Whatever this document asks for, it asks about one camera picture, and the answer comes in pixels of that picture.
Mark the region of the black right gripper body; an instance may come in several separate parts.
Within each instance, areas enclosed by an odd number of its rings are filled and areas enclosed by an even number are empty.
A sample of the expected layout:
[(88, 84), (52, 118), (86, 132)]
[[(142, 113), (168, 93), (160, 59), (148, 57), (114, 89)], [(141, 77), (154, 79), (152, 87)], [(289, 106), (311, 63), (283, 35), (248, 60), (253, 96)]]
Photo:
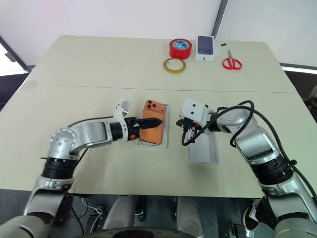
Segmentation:
[(194, 131), (194, 134), (200, 130), (200, 125), (189, 118), (184, 118), (183, 120), (183, 134), (186, 134), (188, 131)]

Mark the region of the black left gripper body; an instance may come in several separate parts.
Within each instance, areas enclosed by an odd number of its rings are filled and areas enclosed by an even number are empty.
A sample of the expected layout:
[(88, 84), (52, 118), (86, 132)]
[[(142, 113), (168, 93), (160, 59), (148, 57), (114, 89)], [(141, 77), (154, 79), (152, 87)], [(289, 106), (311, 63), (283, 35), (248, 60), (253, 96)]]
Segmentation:
[(124, 119), (128, 130), (128, 140), (134, 140), (140, 136), (140, 121), (141, 119), (136, 117), (129, 117)]

